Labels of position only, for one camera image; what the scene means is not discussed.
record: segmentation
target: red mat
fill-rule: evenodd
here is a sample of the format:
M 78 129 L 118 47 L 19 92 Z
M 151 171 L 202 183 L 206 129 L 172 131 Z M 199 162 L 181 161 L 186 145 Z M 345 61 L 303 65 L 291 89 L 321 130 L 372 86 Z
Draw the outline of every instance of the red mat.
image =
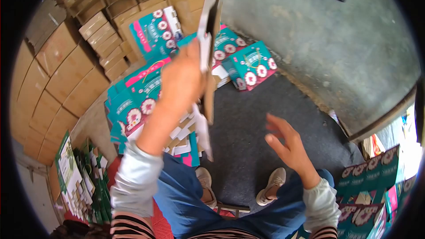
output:
M 111 165 L 108 167 L 108 177 L 109 177 L 109 183 L 108 183 L 108 189 L 110 189 L 111 186 L 115 184 L 115 174 L 118 171 L 118 167 L 121 164 L 121 159 L 119 157 L 116 157 L 115 160 L 111 163 Z M 220 215 L 222 216 L 231 216 L 234 217 L 234 215 L 227 210 L 221 210 Z M 73 216 L 70 211 L 65 213 L 64 215 L 66 220 L 75 220 L 75 221 L 81 221 L 76 216 Z M 167 222 L 167 220 L 162 216 L 161 210 L 159 210 L 158 205 L 155 203 L 155 200 L 153 201 L 153 217 L 152 217 L 152 227 L 153 232 L 155 233 L 156 238 L 158 239 L 173 239 L 173 233 L 171 232 L 171 226 Z

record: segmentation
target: beige sneaker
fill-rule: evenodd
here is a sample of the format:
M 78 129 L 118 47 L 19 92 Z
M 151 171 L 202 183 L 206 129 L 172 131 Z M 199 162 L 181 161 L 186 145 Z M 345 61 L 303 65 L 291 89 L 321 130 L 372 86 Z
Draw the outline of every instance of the beige sneaker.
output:
M 267 199 L 264 195 L 272 186 L 282 186 L 286 180 L 286 170 L 283 167 L 277 168 L 272 172 L 269 177 L 269 182 L 267 183 L 267 187 L 260 192 L 258 192 L 256 201 L 260 206 L 265 206 L 269 203 L 272 203 L 274 199 Z
M 205 202 L 205 205 L 207 205 L 211 209 L 214 209 L 215 206 L 217 206 L 217 199 L 215 198 L 214 192 L 211 189 L 211 184 L 213 183 L 213 180 L 211 179 L 210 172 L 204 167 L 198 167 L 198 169 L 195 170 L 195 173 L 196 178 L 198 178 L 202 188 L 208 189 L 211 192 L 212 201 Z

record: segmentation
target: flower pattern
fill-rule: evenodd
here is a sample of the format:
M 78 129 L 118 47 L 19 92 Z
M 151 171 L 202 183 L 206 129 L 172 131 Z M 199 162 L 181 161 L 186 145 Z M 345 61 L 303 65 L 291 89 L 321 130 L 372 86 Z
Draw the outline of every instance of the flower pattern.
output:
M 175 47 L 176 47 L 176 42 L 175 42 L 174 40 L 168 40 L 168 41 L 165 43 L 165 46 L 166 46 L 168 49 L 173 49 L 173 48 L 175 48 Z
M 254 86 L 257 83 L 257 76 L 250 71 L 245 73 L 245 83 L 248 86 Z
M 216 50 L 214 52 L 214 58 L 215 58 L 215 60 L 221 61 L 221 60 L 226 58 L 226 54 L 221 50 Z
M 160 21 L 158 23 L 158 29 L 160 29 L 162 31 L 165 30 L 165 29 L 167 29 L 167 27 L 168 27 L 168 24 L 167 24 L 166 21 Z
M 258 65 L 257 75 L 258 77 L 267 77 L 267 68 L 263 65 Z
M 155 11 L 154 13 L 152 13 L 152 15 L 153 15 L 153 17 L 155 18 L 155 19 L 157 19 L 157 18 L 161 18 L 162 17 L 162 15 L 163 15 L 163 11 L 162 10 L 157 10 L 157 11 Z
M 269 68 L 270 68 L 271 70 L 275 70 L 275 69 L 277 69 L 277 68 L 278 68 L 278 66 L 276 65 L 276 62 L 274 61 L 273 57 L 270 57 L 270 58 L 269 58 L 269 61 L 268 61 L 267 63 L 268 63 Z
M 244 40 L 242 40 L 241 38 L 237 38 L 237 39 L 236 39 L 236 44 L 237 44 L 238 46 L 246 46 L 246 45 L 247 45 L 247 43 L 245 43 L 245 41 L 244 41 Z
M 169 31 L 165 31 L 165 32 L 162 34 L 162 39 L 164 39 L 164 40 L 170 40 L 172 36 L 173 36 L 173 34 L 172 34 L 171 32 L 169 32 Z
M 141 112 L 143 114 L 149 115 L 152 114 L 153 109 L 155 109 L 156 101 L 152 98 L 147 98 L 141 104 Z
M 234 52 L 236 52 L 236 47 L 232 44 L 226 44 L 224 46 L 224 50 L 226 51 L 226 53 L 233 54 Z

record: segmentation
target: pink stripe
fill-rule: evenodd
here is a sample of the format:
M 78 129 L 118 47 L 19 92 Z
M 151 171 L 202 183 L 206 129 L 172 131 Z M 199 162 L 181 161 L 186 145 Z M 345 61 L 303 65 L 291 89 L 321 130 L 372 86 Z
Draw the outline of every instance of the pink stripe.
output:
M 171 61 L 171 58 L 170 57 L 167 57 L 165 59 L 162 59 L 162 60 L 158 61 L 155 65 L 151 66 L 147 70 L 141 71 L 137 76 L 134 76 L 134 77 L 130 78 L 125 83 L 125 86 L 126 87 L 130 87 L 131 85 L 133 85 L 136 82 L 140 81 L 142 78 L 146 77 L 146 75 L 154 72 L 157 69 L 160 69 L 162 66 L 164 66 L 167 63 L 169 63 L 170 61 Z
M 146 40 L 145 35 L 143 34 L 143 30 L 141 29 L 141 26 L 139 24 L 139 21 L 133 22 L 133 26 L 134 26 L 135 32 L 137 33 L 138 38 L 140 39 L 140 43 L 143 46 L 143 49 L 146 52 L 150 52 L 152 49 L 149 46 L 149 44 L 148 44 L 148 42 Z

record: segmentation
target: pink and teal packaging box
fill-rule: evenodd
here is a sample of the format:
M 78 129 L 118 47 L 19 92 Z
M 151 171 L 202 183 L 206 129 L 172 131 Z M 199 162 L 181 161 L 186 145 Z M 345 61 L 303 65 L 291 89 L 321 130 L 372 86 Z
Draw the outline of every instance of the pink and teal packaging box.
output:
M 231 54 L 222 64 L 239 91 L 252 90 L 278 68 L 263 41 Z

